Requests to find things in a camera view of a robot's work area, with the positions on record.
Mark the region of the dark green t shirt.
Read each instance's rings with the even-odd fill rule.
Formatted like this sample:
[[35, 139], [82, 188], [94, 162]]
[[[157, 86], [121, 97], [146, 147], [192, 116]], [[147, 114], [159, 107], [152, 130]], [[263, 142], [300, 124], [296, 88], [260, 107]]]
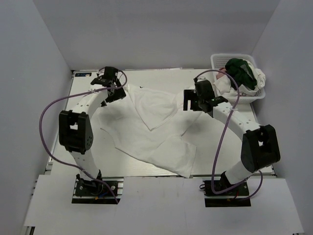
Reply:
[[227, 74], [229, 74], [237, 83], [238, 87], [244, 85], [250, 90], [254, 90], [257, 85], [257, 80], [254, 77], [253, 71], [248, 65], [248, 62], [243, 59], [229, 59], [225, 65]]

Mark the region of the pink t shirt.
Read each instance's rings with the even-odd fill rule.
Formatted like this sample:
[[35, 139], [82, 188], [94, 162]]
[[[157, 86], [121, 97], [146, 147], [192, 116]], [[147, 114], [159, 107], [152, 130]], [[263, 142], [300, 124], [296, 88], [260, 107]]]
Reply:
[[222, 78], [224, 75], [227, 76], [226, 68], [220, 68], [219, 72], [216, 75], [216, 79], [218, 80], [218, 79]]

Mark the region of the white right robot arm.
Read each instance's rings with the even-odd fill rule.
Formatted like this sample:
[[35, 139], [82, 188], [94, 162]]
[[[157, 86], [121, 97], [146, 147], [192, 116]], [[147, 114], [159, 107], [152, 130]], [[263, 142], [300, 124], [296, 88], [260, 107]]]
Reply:
[[244, 180], [253, 173], [280, 161], [280, 150], [275, 128], [262, 126], [235, 110], [222, 96], [215, 96], [208, 80], [194, 79], [195, 88], [184, 90], [183, 110], [202, 111], [224, 124], [241, 140], [240, 160], [220, 178], [221, 190], [233, 195]]

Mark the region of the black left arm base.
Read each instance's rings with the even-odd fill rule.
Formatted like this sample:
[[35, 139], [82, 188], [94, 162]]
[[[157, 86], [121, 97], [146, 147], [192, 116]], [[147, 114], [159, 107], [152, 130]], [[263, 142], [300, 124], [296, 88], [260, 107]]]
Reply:
[[101, 204], [117, 205], [121, 199], [123, 191], [123, 178], [103, 178], [102, 183], [84, 180], [79, 174], [76, 175], [72, 203], [73, 204]]

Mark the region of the white printed t shirt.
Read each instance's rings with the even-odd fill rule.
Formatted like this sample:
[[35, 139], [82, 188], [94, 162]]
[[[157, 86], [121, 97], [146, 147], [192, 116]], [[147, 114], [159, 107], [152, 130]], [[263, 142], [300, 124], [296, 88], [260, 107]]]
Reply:
[[236, 97], [237, 92], [240, 93], [240, 96], [255, 96], [258, 91], [260, 91], [266, 83], [266, 76], [264, 73], [253, 66], [252, 63], [250, 63], [248, 60], [248, 65], [253, 71], [254, 77], [257, 80], [257, 85], [254, 90], [250, 90], [249, 88], [246, 88], [244, 85], [241, 85], [238, 87], [235, 80], [227, 74], [227, 76], [223, 76], [222, 78], [216, 80], [213, 85], [216, 88], [216, 90], [220, 93], [220, 95], [224, 96], [225, 98], [229, 97]]

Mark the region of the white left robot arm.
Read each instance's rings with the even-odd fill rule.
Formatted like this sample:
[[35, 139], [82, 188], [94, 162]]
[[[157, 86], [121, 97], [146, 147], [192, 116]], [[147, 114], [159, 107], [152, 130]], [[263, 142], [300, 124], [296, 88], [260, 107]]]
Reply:
[[103, 183], [91, 152], [94, 136], [90, 119], [98, 108], [126, 97], [123, 87], [127, 82], [120, 82], [119, 73], [125, 74], [117, 68], [105, 67], [103, 73], [91, 81], [89, 91], [81, 100], [59, 114], [59, 143], [74, 158], [80, 178], [89, 180], [86, 188], [92, 195], [103, 191]]

